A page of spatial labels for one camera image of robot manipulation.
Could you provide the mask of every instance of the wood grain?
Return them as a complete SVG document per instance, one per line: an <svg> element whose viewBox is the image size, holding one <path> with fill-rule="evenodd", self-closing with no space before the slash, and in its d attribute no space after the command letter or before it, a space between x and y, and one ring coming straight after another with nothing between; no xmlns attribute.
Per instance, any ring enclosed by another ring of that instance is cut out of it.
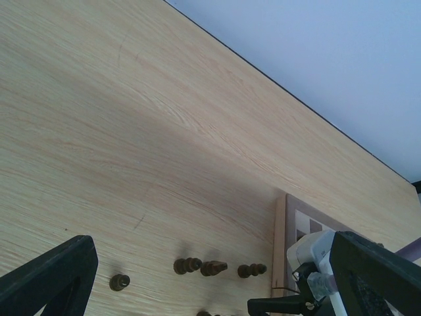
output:
<svg viewBox="0 0 421 316"><path fill-rule="evenodd" d="M391 250L418 237L408 182L163 1L0 8L0 274L90 234L87 315L245 315L270 271L236 265L271 262L280 190ZM231 269L178 276L183 255Z"/></svg>

